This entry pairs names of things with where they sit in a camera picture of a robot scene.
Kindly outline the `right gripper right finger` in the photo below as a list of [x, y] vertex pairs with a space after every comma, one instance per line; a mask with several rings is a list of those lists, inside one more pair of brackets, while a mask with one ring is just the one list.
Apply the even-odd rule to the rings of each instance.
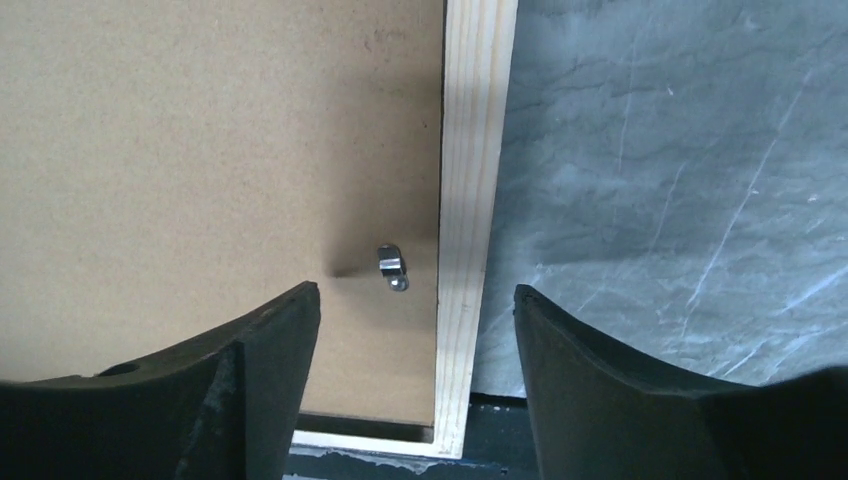
[[847, 370], [764, 386], [647, 355], [518, 285], [514, 322], [544, 479], [843, 479]]

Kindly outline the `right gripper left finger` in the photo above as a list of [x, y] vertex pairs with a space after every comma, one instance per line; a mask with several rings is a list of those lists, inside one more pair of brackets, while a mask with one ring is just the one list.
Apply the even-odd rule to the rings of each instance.
[[280, 479], [317, 341], [303, 282], [91, 377], [1, 386], [5, 479]]

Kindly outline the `brown backing board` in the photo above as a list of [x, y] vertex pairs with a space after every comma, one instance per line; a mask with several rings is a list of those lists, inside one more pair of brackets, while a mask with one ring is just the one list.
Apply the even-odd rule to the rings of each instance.
[[5, 1], [1, 376], [92, 375], [303, 281], [303, 407], [430, 425], [440, 1]]

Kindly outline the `wooden picture frame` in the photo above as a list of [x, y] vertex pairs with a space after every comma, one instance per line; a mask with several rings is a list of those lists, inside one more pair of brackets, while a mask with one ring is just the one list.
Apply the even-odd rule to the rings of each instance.
[[518, 3], [446, 6], [433, 438], [298, 430], [298, 448], [463, 455]]

